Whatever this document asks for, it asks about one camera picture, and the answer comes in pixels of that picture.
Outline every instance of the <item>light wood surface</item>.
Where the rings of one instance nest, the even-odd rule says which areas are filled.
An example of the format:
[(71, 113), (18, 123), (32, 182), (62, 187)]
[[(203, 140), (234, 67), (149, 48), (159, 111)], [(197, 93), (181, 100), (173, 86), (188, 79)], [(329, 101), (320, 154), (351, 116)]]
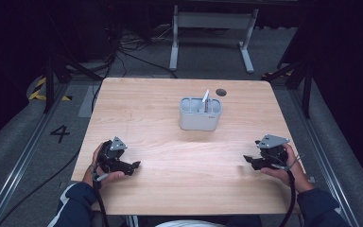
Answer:
[[(227, 95), (217, 96), (218, 88)], [(182, 130), (180, 100), (207, 89), (223, 105), (216, 130)], [(265, 81), (105, 79), (72, 180), (82, 179), (101, 142), (118, 136), (128, 146), (121, 160), (141, 164), (101, 190), (108, 214), (284, 214), (289, 188), (243, 158), (259, 158), (254, 141), (268, 133), (289, 138), (296, 149)]]

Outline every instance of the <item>white desk frame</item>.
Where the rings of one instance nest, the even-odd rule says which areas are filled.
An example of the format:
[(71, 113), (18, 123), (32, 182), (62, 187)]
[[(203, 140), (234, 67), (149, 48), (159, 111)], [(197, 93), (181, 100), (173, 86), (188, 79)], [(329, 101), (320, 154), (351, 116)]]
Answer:
[(255, 21), (258, 15), (258, 9), (254, 9), (248, 14), (233, 13), (206, 13), (206, 12), (179, 12), (178, 6), (175, 6), (173, 13), (173, 44), (170, 54), (170, 70), (176, 70), (178, 67), (179, 54), (179, 27), (208, 27), (208, 28), (229, 28), (229, 29), (246, 29), (246, 39), (239, 42), (240, 52), (248, 73), (253, 73), (254, 69), (251, 63), (247, 47), (251, 38)]

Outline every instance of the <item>navy jacket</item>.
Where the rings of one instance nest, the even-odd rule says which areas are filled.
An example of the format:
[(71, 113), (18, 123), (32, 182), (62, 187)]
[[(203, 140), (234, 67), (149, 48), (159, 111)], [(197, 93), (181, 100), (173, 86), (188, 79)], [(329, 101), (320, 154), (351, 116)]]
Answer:
[[(60, 196), (57, 215), (48, 226), (91, 226), (96, 201), (94, 190), (87, 183), (75, 183), (66, 188)], [(297, 202), (304, 217), (304, 227), (349, 226), (335, 209), (337, 201), (328, 192), (318, 188), (300, 193)]]

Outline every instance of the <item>yellow and black tape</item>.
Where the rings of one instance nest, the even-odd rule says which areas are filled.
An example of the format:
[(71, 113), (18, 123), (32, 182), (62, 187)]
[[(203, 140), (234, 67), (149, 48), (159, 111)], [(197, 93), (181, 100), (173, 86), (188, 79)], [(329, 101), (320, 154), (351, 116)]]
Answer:
[[(41, 91), (41, 88), (43, 88), (45, 82), (46, 82), (46, 76), (42, 75), (37, 85), (35, 86), (34, 91), (31, 93), (31, 96), (28, 98), (29, 100), (32, 99), (46, 100), (46, 95), (39, 95), (39, 92)], [(64, 96), (61, 100), (71, 101), (72, 99), (73, 99), (72, 96)]]

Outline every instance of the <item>person's right hand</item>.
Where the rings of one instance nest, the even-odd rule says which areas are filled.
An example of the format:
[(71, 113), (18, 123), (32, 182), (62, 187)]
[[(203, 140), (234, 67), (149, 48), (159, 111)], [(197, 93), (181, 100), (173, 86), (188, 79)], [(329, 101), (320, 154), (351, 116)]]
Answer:
[[(296, 155), (293, 151), (293, 148), (289, 144), (283, 144), (283, 147), (285, 148), (285, 151), (287, 152), (288, 155), (287, 165), (291, 166), (294, 164), (293, 166), (291, 166), (290, 171), (293, 174), (294, 178), (296, 179), (295, 180), (296, 191), (302, 193), (304, 191), (313, 189), (314, 186), (306, 178), (300, 163), (299, 162), (294, 163), (296, 161)], [(284, 184), (290, 186), (288, 175), (282, 169), (271, 169), (263, 167), (261, 168), (261, 172), (271, 177), (278, 178)]]

